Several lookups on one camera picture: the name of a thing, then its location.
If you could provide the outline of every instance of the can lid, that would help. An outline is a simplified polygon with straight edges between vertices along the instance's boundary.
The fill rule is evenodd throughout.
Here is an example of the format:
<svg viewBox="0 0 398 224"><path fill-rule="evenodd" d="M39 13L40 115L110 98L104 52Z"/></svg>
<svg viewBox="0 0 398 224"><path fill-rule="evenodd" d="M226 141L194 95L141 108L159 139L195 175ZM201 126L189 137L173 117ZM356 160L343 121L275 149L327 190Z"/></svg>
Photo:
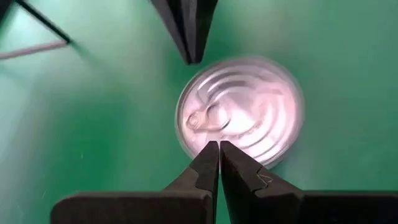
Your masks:
<svg viewBox="0 0 398 224"><path fill-rule="evenodd" d="M302 94L290 73L270 60L248 57L197 73L178 101L176 127L188 154L208 141L230 141L268 168L297 137Z"/></svg>

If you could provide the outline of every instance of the green surface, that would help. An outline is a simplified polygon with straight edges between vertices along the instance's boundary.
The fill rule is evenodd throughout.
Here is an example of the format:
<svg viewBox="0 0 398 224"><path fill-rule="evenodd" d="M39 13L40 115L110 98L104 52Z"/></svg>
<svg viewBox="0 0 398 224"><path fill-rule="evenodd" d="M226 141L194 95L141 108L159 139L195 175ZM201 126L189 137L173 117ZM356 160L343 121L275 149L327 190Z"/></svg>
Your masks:
<svg viewBox="0 0 398 224"><path fill-rule="evenodd" d="M302 189L398 189L398 1L221 0L192 67L147 0L30 3L76 45L0 61L0 223L48 223L81 190L164 188L190 162L174 130L180 92L238 55L275 60L303 89L302 132L274 172ZM0 50L55 38L14 9Z"/></svg>

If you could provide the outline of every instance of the pull tab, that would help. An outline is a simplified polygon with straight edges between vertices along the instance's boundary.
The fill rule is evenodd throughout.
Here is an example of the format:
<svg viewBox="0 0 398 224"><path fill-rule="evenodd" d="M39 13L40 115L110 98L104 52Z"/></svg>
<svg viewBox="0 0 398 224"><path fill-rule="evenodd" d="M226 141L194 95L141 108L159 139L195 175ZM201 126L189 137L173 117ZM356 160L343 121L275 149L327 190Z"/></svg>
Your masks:
<svg viewBox="0 0 398 224"><path fill-rule="evenodd" d="M225 128L230 121L228 110L219 103L211 103L194 111L187 119L187 126L196 132L217 132Z"/></svg>

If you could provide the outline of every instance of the metal rim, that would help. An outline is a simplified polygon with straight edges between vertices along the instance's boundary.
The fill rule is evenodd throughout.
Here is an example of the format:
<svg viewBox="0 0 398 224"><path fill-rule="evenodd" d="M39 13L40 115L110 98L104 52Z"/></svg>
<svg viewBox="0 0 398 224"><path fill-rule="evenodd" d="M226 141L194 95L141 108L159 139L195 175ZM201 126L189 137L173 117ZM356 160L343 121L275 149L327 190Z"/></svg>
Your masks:
<svg viewBox="0 0 398 224"><path fill-rule="evenodd" d="M180 114L182 110L182 106L185 104L187 100L187 93L190 93L192 88L197 84L198 79L205 73L209 72L211 70L216 70L217 68L220 67L225 67L228 66L228 64L233 64L237 62L245 62L248 60L255 60L258 62L262 63L268 63L269 65L275 66L278 70L281 71L280 76L284 79L284 81L288 82L289 85L291 86L291 91L295 93L295 102L296 105L298 106L298 110L296 111L295 115L297 117L295 121L294 128L292 130L292 133L288 140L285 142L283 148L274 156L272 156L270 159L268 159L266 162L263 162L262 164L270 169L274 167L276 164L278 164L284 157L285 153L291 148L292 144L295 142L297 139L300 129L302 127L303 121L304 121L304 97L302 90L300 89L297 80L295 77L292 76L292 74L283 66L279 65L278 63L268 59L264 58L261 56L256 56L256 57L236 57L236 58L231 58L227 60L220 60L215 63L212 63L208 66L205 66L203 69L199 70L196 72L196 74L188 81L188 83L185 85L183 91L181 92L179 98L178 98L178 103L176 105L175 109L175 129L176 129L176 134L178 137L178 140L180 141L180 145L182 146L183 150L187 153L187 155L191 158L194 158L196 155L193 150L190 149L190 147L187 144L187 141L185 140L182 130L180 128L180 120L178 118L178 115Z"/></svg>

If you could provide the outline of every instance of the tin can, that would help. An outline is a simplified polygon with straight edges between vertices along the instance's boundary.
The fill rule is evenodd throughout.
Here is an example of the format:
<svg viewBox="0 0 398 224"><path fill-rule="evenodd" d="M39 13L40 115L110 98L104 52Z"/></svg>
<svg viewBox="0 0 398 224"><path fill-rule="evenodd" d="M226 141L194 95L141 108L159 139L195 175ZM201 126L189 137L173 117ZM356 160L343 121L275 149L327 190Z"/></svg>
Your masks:
<svg viewBox="0 0 398 224"><path fill-rule="evenodd" d="M192 158L208 141L230 141L270 169L295 141L302 105L297 82L275 62L226 60L197 73L182 91L177 135Z"/></svg>

